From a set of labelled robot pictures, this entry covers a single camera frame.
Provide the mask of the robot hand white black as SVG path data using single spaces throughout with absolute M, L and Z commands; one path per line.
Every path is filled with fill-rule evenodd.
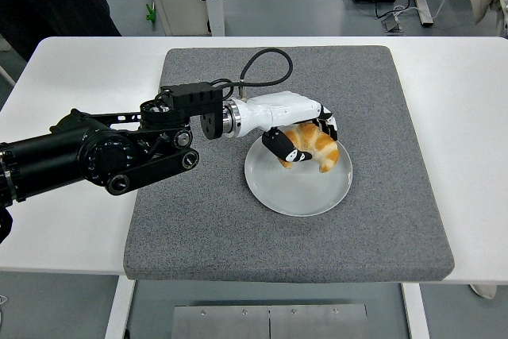
M 295 147 L 281 130 L 303 122 L 317 122 L 334 140 L 337 124 L 333 113 L 321 103 L 290 91 L 266 94 L 247 101 L 231 99 L 225 103 L 230 112 L 228 137 L 243 137 L 254 129 L 264 132 L 262 143 L 280 160 L 293 163 L 312 159 L 312 154 Z

